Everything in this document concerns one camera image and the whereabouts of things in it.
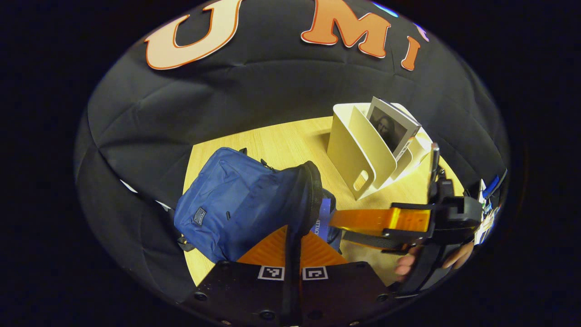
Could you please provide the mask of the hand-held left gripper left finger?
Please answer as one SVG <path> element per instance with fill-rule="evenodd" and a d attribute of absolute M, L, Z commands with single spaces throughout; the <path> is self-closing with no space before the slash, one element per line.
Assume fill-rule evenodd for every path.
<path fill-rule="evenodd" d="M 225 327 L 294 327 L 292 238 L 283 226 L 239 262 L 219 261 L 195 287 L 183 308 Z"/>

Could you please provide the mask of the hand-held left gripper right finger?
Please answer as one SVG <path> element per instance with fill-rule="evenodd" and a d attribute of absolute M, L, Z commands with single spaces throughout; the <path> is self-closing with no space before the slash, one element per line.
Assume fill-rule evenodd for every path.
<path fill-rule="evenodd" d="M 301 271 L 301 327 L 366 327 L 398 306 L 367 262 L 311 264 Z"/>

